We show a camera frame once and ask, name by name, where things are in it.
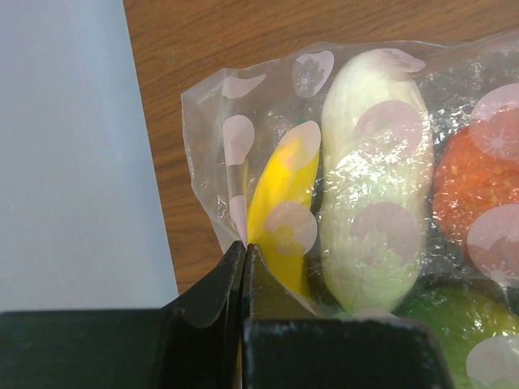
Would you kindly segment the clear zip top bag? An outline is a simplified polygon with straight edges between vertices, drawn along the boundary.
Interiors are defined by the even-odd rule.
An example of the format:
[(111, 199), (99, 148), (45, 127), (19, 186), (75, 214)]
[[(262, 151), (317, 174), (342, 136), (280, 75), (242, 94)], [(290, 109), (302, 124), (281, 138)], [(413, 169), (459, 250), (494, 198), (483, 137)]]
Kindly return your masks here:
[(181, 96), (222, 248), (319, 315), (423, 321), (457, 388), (518, 385), (518, 34), (318, 44)]

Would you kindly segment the red fake tomato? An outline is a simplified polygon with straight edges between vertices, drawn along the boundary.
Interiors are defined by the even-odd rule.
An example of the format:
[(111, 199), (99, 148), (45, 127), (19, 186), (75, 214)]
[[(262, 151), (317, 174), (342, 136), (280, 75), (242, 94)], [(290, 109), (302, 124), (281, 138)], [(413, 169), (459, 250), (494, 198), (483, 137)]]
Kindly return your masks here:
[(518, 85), (483, 96), (435, 171), (433, 216), (486, 277), (518, 286)]

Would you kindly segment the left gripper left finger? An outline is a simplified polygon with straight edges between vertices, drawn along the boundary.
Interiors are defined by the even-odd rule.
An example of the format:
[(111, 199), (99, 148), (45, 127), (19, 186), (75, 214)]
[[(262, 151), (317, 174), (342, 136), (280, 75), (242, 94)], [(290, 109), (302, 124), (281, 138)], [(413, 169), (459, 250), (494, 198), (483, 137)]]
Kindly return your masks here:
[(164, 307), (168, 332), (161, 388), (231, 388), (238, 358), (246, 248), (234, 242), (219, 263)]

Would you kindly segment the green fake vegetable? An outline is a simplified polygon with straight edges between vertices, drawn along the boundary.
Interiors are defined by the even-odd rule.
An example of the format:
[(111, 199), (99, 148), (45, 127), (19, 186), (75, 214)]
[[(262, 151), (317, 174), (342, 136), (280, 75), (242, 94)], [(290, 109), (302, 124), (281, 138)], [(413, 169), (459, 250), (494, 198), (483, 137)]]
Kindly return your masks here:
[(423, 322), (439, 341), (455, 388), (518, 387), (518, 315), (473, 289), (426, 289), (392, 311), (363, 308), (347, 316)]

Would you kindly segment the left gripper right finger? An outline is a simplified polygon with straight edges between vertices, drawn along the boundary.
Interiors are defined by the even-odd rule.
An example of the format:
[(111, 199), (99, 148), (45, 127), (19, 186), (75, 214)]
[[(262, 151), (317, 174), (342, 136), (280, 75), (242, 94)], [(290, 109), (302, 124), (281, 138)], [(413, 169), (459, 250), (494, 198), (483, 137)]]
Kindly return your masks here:
[(451, 388), (437, 339), (416, 320), (319, 318), (249, 246), (243, 273), (245, 388)]

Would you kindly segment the white fake vegetable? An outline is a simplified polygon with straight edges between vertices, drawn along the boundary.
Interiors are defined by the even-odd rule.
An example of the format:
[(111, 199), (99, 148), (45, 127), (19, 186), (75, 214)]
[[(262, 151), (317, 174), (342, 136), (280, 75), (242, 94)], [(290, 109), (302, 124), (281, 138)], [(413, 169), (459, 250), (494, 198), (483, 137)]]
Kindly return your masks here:
[(321, 114), (321, 263), (349, 313), (393, 310), (413, 288), (427, 239), (434, 150), (414, 81), (424, 62), (373, 49), (338, 72)]

